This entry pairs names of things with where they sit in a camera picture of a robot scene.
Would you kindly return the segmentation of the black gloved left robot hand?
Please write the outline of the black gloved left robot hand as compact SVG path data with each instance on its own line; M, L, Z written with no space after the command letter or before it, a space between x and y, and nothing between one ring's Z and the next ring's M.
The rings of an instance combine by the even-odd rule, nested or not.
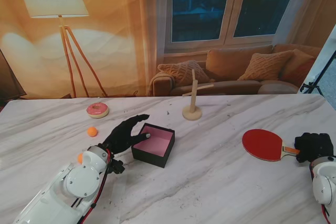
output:
M147 120L149 117L148 114L140 114L121 122L112 130L103 143L98 144L98 146L103 150L109 150L112 154L119 154L131 146L149 139L151 136L150 133L141 133L135 136L131 135L132 129L137 123Z

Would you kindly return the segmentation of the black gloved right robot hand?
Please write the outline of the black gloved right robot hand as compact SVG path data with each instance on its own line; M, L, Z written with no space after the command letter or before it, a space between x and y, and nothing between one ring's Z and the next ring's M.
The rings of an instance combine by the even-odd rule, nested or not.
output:
M299 150L299 163L313 162L319 157L334 156L334 147L327 133L303 133L295 137L295 149Z

